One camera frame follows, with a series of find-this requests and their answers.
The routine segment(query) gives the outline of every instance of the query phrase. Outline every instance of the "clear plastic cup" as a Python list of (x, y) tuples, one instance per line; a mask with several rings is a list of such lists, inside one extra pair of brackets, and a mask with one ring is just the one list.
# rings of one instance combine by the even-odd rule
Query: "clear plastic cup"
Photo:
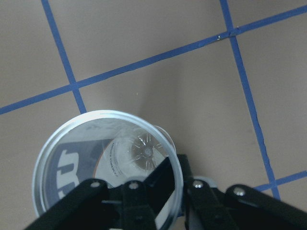
[(92, 111), (63, 124), (43, 146), (33, 176), (37, 215), (46, 212), (80, 182), (105, 180), (109, 188), (131, 178), (144, 180), (170, 159), (175, 190), (156, 224), (168, 229), (180, 210), (183, 180), (176, 149), (168, 133), (139, 117), (111, 110)]

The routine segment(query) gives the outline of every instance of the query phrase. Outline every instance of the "metal bolt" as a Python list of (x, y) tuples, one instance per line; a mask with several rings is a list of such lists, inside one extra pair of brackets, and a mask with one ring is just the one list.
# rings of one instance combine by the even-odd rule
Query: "metal bolt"
[(139, 184), (137, 182), (131, 182), (129, 184), (129, 189), (137, 189), (139, 187)]
[(193, 182), (193, 186), (194, 186), (195, 188), (202, 188), (202, 187), (203, 187), (203, 183), (202, 183), (201, 181), (199, 181), (199, 180), (195, 180), (195, 181)]
[(97, 187), (99, 187), (100, 186), (100, 183), (99, 182), (93, 182), (93, 183), (91, 183), (91, 187), (92, 188), (97, 188)]
[(234, 194), (236, 194), (237, 196), (244, 196), (245, 190), (243, 188), (240, 188), (240, 187), (235, 187), (234, 188)]

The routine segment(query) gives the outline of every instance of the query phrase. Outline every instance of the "plastic container rim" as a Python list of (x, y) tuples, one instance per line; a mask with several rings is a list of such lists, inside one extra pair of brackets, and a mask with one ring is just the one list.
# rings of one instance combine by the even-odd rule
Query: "plastic container rim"
[(101, 118), (120, 119), (138, 125), (147, 132), (151, 133), (157, 139), (157, 141), (159, 141), (162, 144), (166, 152), (169, 153), (169, 159), (174, 172), (175, 195), (168, 217), (163, 226), (160, 228), (161, 230), (169, 229), (175, 223), (177, 216), (179, 214), (181, 208), (182, 193), (183, 193), (182, 171), (180, 163), (176, 156), (176, 151), (173, 148), (173, 146), (169, 143), (169, 141), (166, 139), (166, 137), (154, 125), (148, 123), (147, 121), (137, 116), (115, 110), (96, 110), (76, 116), (71, 120), (67, 121), (66, 123), (64, 123), (63, 125), (61, 125), (49, 137), (49, 139), (43, 145), (38, 155), (33, 173), (32, 197), (33, 197), (33, 203), (36, 215), (40, 216), (44, 212), (46, 212), (46, 207), (44, 205), (44, 200), (43, 200), (42, 185), (43, 185), (45, 164), (47, 163), (47, 159), (49, 157), (49, 154), (52, 152), (53, 148), (60, 141), (60, 139), (72, 129), (76, 128), (77, 126), (85, 122)]

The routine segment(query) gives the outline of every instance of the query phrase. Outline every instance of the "blue painter's tape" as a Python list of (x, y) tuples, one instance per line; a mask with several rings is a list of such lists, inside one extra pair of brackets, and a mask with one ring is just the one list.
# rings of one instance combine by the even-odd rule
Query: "blue painter's tape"
[(228, 2), (227, 2), (227, 0), (220, 0), (220, 4), (221, 4), (221, 7), (222, 7), (222, 12), (223, 12), (226, 28), (227, 28), (228, 31), (231, 31), (234, 28), (234, 26), (232, 24), (232, 19), (231, 19), (230, 10), (229, 10), (229, 7), (228, 7)]
[(64, 93), (69, 92), (71, 90), (72, 90), (72, 87), (70, 85), (66, 85), (66, 86), (57, 88), (55, 90), (51, 90), (51, 91), (36, 95), (34, 97), (30, 97), (30, 98), (27, 98), (25, 100), (7, 105), (5, 107), (0, 108), (0, 115), (8, 113), (8, 112), (16, 110), (16, 109), (23, 108), (25, 106), (28, 106), (28, 105), (31, 105), (31, 104), (34, 104), (34, 103), (37, 103), (37, 102), (41, 102), (41, 101), (49, 99), (51, 97), (55, 97), (55, 96), (64, 94)]
[[(68, 81), (71, 85), (75, 85), (76, 79), (75, 79), (75, 76), (72, 72), (71, 65), (69, 63), (64, 45), (63, 45), (62, 40), (61, 40), (61, 37), (59, 35), (59, 30), (58, 30), (57, 24), (54, 20), (54, 17), (53, 17), (52, 11), (51, 11), (51, 7), (49, 5), (48, 0), (42, 0), (42, 5), (43, 5), (44, 11), (45, 11), (45, 14), (46, 14), (46, 17), (47, 17), (53, 38), (54, 38), (54, 41), (57, 45), (59, 55), (61, 57), (61, 60), (62, 60), (64, 69), (65, 69)], [(76, 103), (77, 103), (78, 108), (80, 110), (80, 113), (81, 114), (86, 113), (85, 105), (84, 105), (84, 102), (82, 100), (79, 89), (73, 90), (73, 95), (75, 97), (75, 100), (76, 100)]]
[(302, 179), (302, 178), (305, 178), (305, 177), (307, 177), (307, 171), (302, 171), (302, 172), (299, 172), (299, 173), (278, 179), (278, 180), (276, 180), (276, 184), (277, 185), (286, 184), (286, 183), (296, 181), (296, 180), (299, 180), (299, 179)]
[(74, 89), (74, 90), (72, 90), (72, 92), (73, 92), (73, 95), (74, 95), (75, 100), (77, 102), (80, 113), (81, 114), (86, 113), (86, 108), (85, 108), (85, 105), (83, 103), (79, 89)]
[(239, 34), (242, 34), (246, 31), (254, 30), (254, 29), (257, 29), (257, 28), (260, 28), (260, 27), (263, 27), (263, 26), (266, 26), (266, 25), (269, 25), (269, 24), (272, 24), (272, 23), (276, 23), (276, 22), (285, 20), (287, 18), (291, 18), (291, 17), (297, 16), (297, 15), (306, 13), (306, 12), (307, 12), (307, 5), (296, 8), (294, 10), (286, 11), (284, 13), (280, 13), (280, 14), (274, 15), (272, 17), (268, 17), (268, 18), (265, 18), (265, 19), (262, 19), (262, 20), (259, 20), (259, 21), (253, 22), (253, 23), (249, 23), (249, 24), (240, 26), (240, 27), (238, 27), (236, 34), (239, 35)]
[(275, 176), (274, 176), (273, 169), (271, 167), (270, 160), (267, 154), (267, 150), (264, 144), (263, 133), (262, 133), (259, 121), (258, 121), (256, 107), (255, 107), (253, 96), (252, 96), (252, 93), (249, 87), (248, 78), (247, 78), (245, 68), (243, 65), (243, 60), (240, 54), (239, 46), (238, 46), (236, 37), (230, 37), (229, 39), (230, 39), (231, 47), (232, 47), (232, 50), (235, 56), (236, 66), (239, 71), (245, 98), (248, 104), (250, 117), (251, 117), (254, 129), (255, 129), (256, 137), (258, 140), (258, 145), (259, 145), (260, 152), (262, 155), (262, 160), (264, 163), (264, 167), (265, 167), (267, 176), (269, 178), (269, 182), (273, 185), (272, 186), (273, 195), (275, 198), (278, 199), (280, 196), (279, 196), (278, 188), (276, 187)]
[[(298, 172), (293, 175), (286, 176), (286, 177), (276, 180), (276, 185), (290, 183), (296, 180), (303, 179), (305, 177), (307, 177), (307, 171)], [(264, 191), (264, 190), (272, 189), (272, 184), (262, 184), (254, 188), (257, 189), (258, 191)]]
[(126, 65), (126, 66), (123, 66), (123, 67), (120, 67), (120, 68), (117, 68), (117, 69), (114, 69), (114, 70), (111, 70), (111, 71), (108, 71), (108, 72), (87, 78), (87, 79), (84, 79), (84, 80), (81, 80), (81, 81), (78, 81), (77, 84), (78, 84), (79, 88), (84, 87), (84, 86), (88, 86), (88, 85), (97, 83), (99, 81), (103, 81), (105, 79), (108, 79), (110, 77), (113, 77), (113, 76), (116, 76), (116, 75), (119, 75), (119, 74), (122, 74), (122, 73), (125, 73), (125, 72), (128, 72), (128, 71), (132, 71), (132, 70), (135, 70), (135, 69), (139, 69), (139, 68), (151, 65), (153, 63), (156, 63), (158, 61), (161, 61), (161, 60), (164, 60), (164, 59), (167, 59), (167, 58), (172, 58), (174, 56), (178, 56), (180, 54), (184, 54), (184, 53), (187, 53), (189, 51), (204, 47), (204, 46), (211, 44), (213, 42), (225, 39), (225, 38), (227, 38), (227, 36), (228, 36), (228, 33), (223, 32), (221, 34), (208, 37), (208, 38), (200, 40), (198, 42), (194, 42), (194, 43), (188, 44), (186, 46), (182, 46), (182, 47), (164, 52), (162, 54), (159, 54), (159, 55), (156, 55), (156, 56), (153, 56), (153, 57), (149, 57), (149, 58), (143, 59), (141, 61), (137, 61), (137, 62), (131, 63), (129, 65)]
[(61, 37), (59, 35), (59, 30), (58, 30), (58, 27), (57, 27), (56, 22), (54, 20), (49, 2), (48, 2), (48, 0), (42, 0), (42, 4), (43, 4), (43, 8), (44, 8), (44, 11), (45, 11), (45, 14), (46, 14), (46, 17), (47, 17), (53, 38), (54, 38), (54, 41), (57, 45), (59, 55), (61, 57), (66, 75), (68, 77), (69, 83), (74, 84), (76, 82), (76, 79), (73, 75), (71, 65), (69, 63), (66, 51), (64, 49), (64, 45), (62, 43)]
[(259, 185), (257, 187), (254, 187), (254, 189), (258, 190), (259, 192), (262, 192), (262, 191), (265, 191), (265, 190), (268, 190), (268, 189), (272, 189), (272, 185), (271, 184), (262, 184), (262, 185)]

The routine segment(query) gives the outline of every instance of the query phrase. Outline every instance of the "grid line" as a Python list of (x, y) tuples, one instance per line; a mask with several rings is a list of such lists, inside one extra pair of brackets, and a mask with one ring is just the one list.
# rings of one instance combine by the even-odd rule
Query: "grid line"
[[(272, 16), (272, 17), (268, 17), (268, 18), (253, 22), (253, 23), (250, 23), (250, 24), (246, 24), (246, 25), (234, 28), (231, 31), (220, 33), (218, 35), (200, 40), (198, 42), (188, 44), (186, 46), (182, 46), (182, 47), (167, 51), (167, 52), (162, 53), (160, 55), (156, 55), (156, 56), (153, 56), (153, 57), (150, 57), (150, 58), (138, 61), (138, 62), (134, 62), (134, 63), (129, 64), (129, 65), (123, 66), (123, 67), (115, 69), (115, 70), (111, 70), (111, 71), (108, 71), (108, 72), (105, 72), (105, 73), (102, 73), (102, 74), (99, 74), (99, 75), (96, 75), (96, 76), (93, 76), (93, 77), (89, 77), (89, 78), (81, 80), (81, 81), (77, 81), (75, 83), (75, 85), (71, 85), (71, 86), (66, 85), (66, 86), (63, 86), (63, 87), (60, 87), (60, 88), (57, 88), (57, 89), (50, 90), (46, 93), (42, 93), (42, 94), (27, 98), (27, 99), (24, 99), (24, 100), (21, 100), (21, 101), (18, 101), (18, 102), (9, 104), (9, 105), (6, 105), (4, 107), (0, 107), (0, 115), (11, 112), (11, 111), (16, 110), (16, 109), (23, 108), (27, 105), (34, 104), (36, 102), (43, 101), (45, 99), (48, 99), (48, 98), (51, 98), (51, 97), (54, 97), (54, 96), (61, 95), (63, 93), (69, 92), (69, 91), (73, 91), (74, 89), (78, 89), (78, 88), (81, 88), (81, 87), (84, 87), (84, 86), (88, 86), (88, 85), (97, 83), (99, 81), (103, 81), (107, 78), (121, 74), (125, 70), (126, 71), (134, 70), (133, 68), (131, 68), (131, 66), (133, 64), (139, 63), (139, 65), (136, 67), (136, 69), (141, 68), (141, 67), (144, 67), (146, 65), (150, 65), (150, 64), (153, 64), (155, 62), (158, 62), (160, 60), (163, 60), (163, 59), (166, 59), (166, 58), (171, 58), (171, 57), (174, 57), (176, 55), (180, 55), (180, 54), (192, 51), (194, 49), (204, 47), (204, 46), (214, 42), (214, 39), (216, 39), (216, 41), (223, 40), (223, 39), (228, 38), (228, 37), (239, 35), (239, 34), (242, 34), (244, 32), (269, 25), (269, 24), (272, 23), (273, 20), (275, 20), (274, 22), (277, 22), (277, 21), (288, 19), (288, 18), (293, 17), (293, 16), (298, 16), (298, 15), (306, 13), (306, 12), (307, 12), (307, 5), (303, 6), (303, 7), (299, 7), (299, 8), (294, 9), (294, 10), (286, 11), (284, 13), (281, 13), (281, 14), (278, 14), (278, 15), (275, 15), (275, 16)], [(147, 60), (148, 64), (140, 65), (140, 63), (142, 61), (145, 61), (145, 60)]]
[[(282, 184), (287, 184), (293, 181), (297, 181), (303, 178), (307, 177), (307, 171), (302, 171), (302, 172), (298, 172), (289, 176), (285, 176), (283, 178), (277, 179), (276, 180), (276, 185), (282, 185)], [(272, 185), (271, 184), (262, 184), (259, 186), (254, 187), (255, 189), (259, 190), (259, 191), (265, 191), (268, 189), (272, 189)]]
[[(43, 5), (43, 8), (44, 8), (44, 11), (45, 11), (45, 15), (46, 15), (47, 20), (48, 20), (49, 27), (50, 27), (51, 32), (52, 32), (52, 36), (53, 36), (54, 41), (57, 45), (59, 55), (61, 57), (61, 61), (62, 61), (62, 64), (64, 66), (68, 81), (69, 81), (70, 85), (75, 85), (76, 79), (75, 79), (75, 76), (72, 72), (71, 65), (69, 63), (64, 45), (63, 45), (61, 37), (59, 35), (59, 30), (58, 30), (57, 24), (54, 20), (49, 2), (48, 2), (48, 0), (41, 0), (41, 2), (42, 2), (42, 5)], [(82, 100), (79, 88), (73, 87), (72, 92), (73, 92), (73, 95), (75, 97), (75, 100), (76, 100), (76, 103), (78, 105), (80, 113), (81, 114), (86, 113), (85, 105), (84, 105), (84, 102)]]
[[(233, 27), (231, 14), (230, 14), (230, 11), (229, 11), (227, 0), (220, 0), (220, 4), (221, 4), (221, 7), (222, 7), (223, 16), (224, 16), (224, 20), (225, 20), (227, 30), (232, 31), (234, 27)], [(229, 39), (230, 39), (231, 47), (232, 47), (232, 50), (233, 50), (233, 53), (234, 53), (236, 66), (237, 66), (239, 76), (240, 76), (240, 79), (241, 79), (245, 99), (246, 99), (246, 102), (247, 102), (247, 105), (248, 105), (248, 110), (249, 110), (249, 113), (250, 113), (250, 117), (251, 117), (251, 120), (252, 120), (252, 123), (253, 123), (253, 126), (254, 126), (254, 130), (255, 130), (255, 133), (256, 133), (256, 137), (257, 137), (258, 145), (259, 145), (259, 148), (260, 148), (260, 152), (261, 152), (263, 164), (264, 164), (264, 167), (265, 167), (265, 171), (266, 171), (266, 174), (268, 176), (270, 184), (274, 185), (272, 187), (273, 196), (277, 199), (280, 199), (278, 187), (276, 186), (274, 171), (271, 167), (270, 159), (269, 159), (269, 156), (267, 154), (267, 149), (266, 149), (266, 146), (264, 144), (263, 133), (262, 133), (259, 121), (258, 121), (257, 110), (256, 110), (256, 107), (255, 107), (253, 95), (251, 93), (250, 86), (249, 86), (249, 83), (248, 83), (248, 78), (247, 78), (247, 75), (246, 75), (245, 67), (244, 67), (242, 56), (241, 56), (240, 49), (239, 49), (239, 45), (238, 45), (238, 42), (237, 42), (237, 39), (236, 39), (235, 36), (231, 36), (231, 37), (229, 37)]]
[[(167, 58), (172, 58), (172, 57), (187, 53), (189, 51), (204, 47), (204, 46), (209, 45), (213, 42), (217, 42), (217, 41), (220, 41), (220, 40), (223, 40), (223, 39), (226, 39), (226, 38), (230, 39), (232, 49), (233, 49), (233, 52), (234, 52), (234, 56), (235, 56), (235, 60), (236, 60), (236, 64), (237, 64), (238, 71), (239, 71), (239, 74), (240, 74), (241, 82), (242, 82), (242, 85), (243, 85), (243, 89), (244, 89), (244, 91), (245, 90), (249, 91), (250, 97), (252, 99), (252, 95), (251, 95), (250, 88), (249, 88), (249, 85), (248, 85), (247, 76), (246, 76), (246, 73), (245, 73), (242, 57), (241, 57), (239, 47), (238, 47), (238, 44), (237, 44), (236, 36), (240, 35), (242, 33), (245, 33), (247, 31), (255, 30), (255, 29), (258, 29), (260, 27), (267, 26), (269, 24), (276, 23), (276, 22), (279, 22), (281, 20), (285, 20), (285, 19), (288, 19), (290, 17), (298, 16), (298, 15), (301, 15), (301, 14), (307, 12), (307, 5), (306, 5), (306, 6), (302, 6), (302, 7), (290, 10), (290, 11), (286, 11), (286, 12), (268, 17), (268, 18), (264, 18), (264, 19), (261, 19), (261, 20), (258, 20), (258, 21), (255, 21), (255, 22), (234, 28), (233, 24), (232, 24), (230, 10), (228, 8), (227, 0), (220, 0), (224, 19), (225, 19), (225, 24), (226, 24), (226, 27), (227, 27), (226, 32), (223, 32), (223, 33), (202, 39), (200, 41), (197, 41), (197, 42), (194, 42), (194, 43), (191, 43), (191, 44), (188, 44), (188, 45), (185, 45), (185, 46), (182, 46), (182, 47), (179, 47), (179, 48), (167, 51), (167, 52), (164, 52), (162, 54), (159, 54), (159, 55), (156, 55), (156, 56), (153, 56), (153, 57), (149, 57), (149, 58), (131, 63), (129, 65), (126, 65), (126, 66), (123, 66), (123, 67), (120, 67), (120, 68), (117, 68), (117, 69), (114, 69), (114, 70), (111, 70), (111, 71), (108, 71), (108, 72), (105, 72), (105, 73), (102, 73), (102, 74), (98, 74), (98, 75), (93, 76), (93, 77), (89, 77), (89, 78), (81, 80), (81, 81), (76, 81), (74, 74), (72, 72), (72, 69), (71, 69), (71, 65), (69, 63), (69, 59), (68, 59), (66, 51), (64, 49), (64, 45), (63, 45), (62, 40), (60, 38), (59, 31), (57, 29), (57, 26), (56, 26), (56, 23), (55, 23), (49, 2), (48, 2), (48, 0), (41, 0), (41, 2), (42, 2), (42, 5), (43, 5), (43, 8), (44, 8), (50, 29), (52, 31), (52, 35), (53, 35), (55, 43), (57, 45), (59, 55), (60, 55), (62, 64), (64, 66), (67, 78), (69, 80), (69, 85), (65, 85), (65, 86), (59, 87), (57, 89), (53, 89), (53, 90), (50, 90), (48, 92), (45, 92), (45, 93), (30, 97), (30, 98), (27, 98), (27, 99), (24, 99), (24, 100), (21, 100), (21, 101), (12, 103), (12, 104), (9, 104), (7, 106), (1, 107), (0, 108), (0, 115), (11, 112), (13, 110), (16, 110), (16, 109), (19, 109), (19, 108), (22, 108), (22, 107), (25, 107), (25, 106), (28, 106), (28, 105), (31, 105), (31, 104), (35, 104), (37, 102), (40, 102), (40, 101), (43, 101), (43, 100), (46, 100), (46, 99), (67, 93), (67, 92), (70, 92), (70, 91), (72, 91), (73, 94), (74, 94), (76, 103), (77, 103), (79, 110), (80, 110), (80, 113), (85, 113), (86, 108), (85, 108), (84, 102), (82, 100), (82, 96), (80, 94), (80, 91), (79, 91), (79, 89), (81, 87), (85, 87), (85, 86), (103, 81), (105, 79), (119, 75), (119, 74), (127, 72), (127, 71), (132, 71), (132, 70), (135, 70), (135, 69), (139, 69), (139, 68), (151, 65), (153, 63), (156, 63), (158, 61), (161, 61), (161, 60), (164, 60), (164, 59), (167, 59)], [(260, 138), (258, 140), (260, 148), (261, 148), (261, 145), (263, 145), (262, 147), (265, 148), (265, 145), (264, 145), (264, 142), (263, 142), (262, 131), (260, 129), (260, 126), (257, 127), (257, 124), (259, 124), (259, 123), (258, 123), (258, 120), (257, 120), (257, 113), (255, 113), (255, 112), (256, 112), (256, 109), (255, 109), (255, 111), (252, 111), (252, 114), (254, 115), (254, 118), (252, 118), (252, 120), (254, 119), (255, 124), (256, 124), (256, 127), (254, 125), (254, 128), (255, 128), (255, 130), (259, 129), (259, 132), (261, 133), (260, 136), (262, 136), (262, 138)], [(255, 187), (256, 189), (258, 189), (260, 191), (272, 189), (273, 195), (275, 196), (275, 198), (278, 198), (279, 197), (279, 193), (278, 193), (278, 189), (277, 189), (278, 185), (286, 184), (286, 183), (307, 177), (307, 171), (303, 171), (303, 172), (299, 172), (299, 173), (289, 175), (287, 177), (275, 180), (274, 175), (273, 175), (273, 171), (270, 172), (272, 169), (270, 168), (270, 162), (269, 162), (269, 158), (267, 157), (267, 154), (266, 154), (266, 149), (265, 149), (264, 153), (265, 153), (263, 155), (264, 165), (266, 167), (270, 183), (257, 186), (257, 187)]]

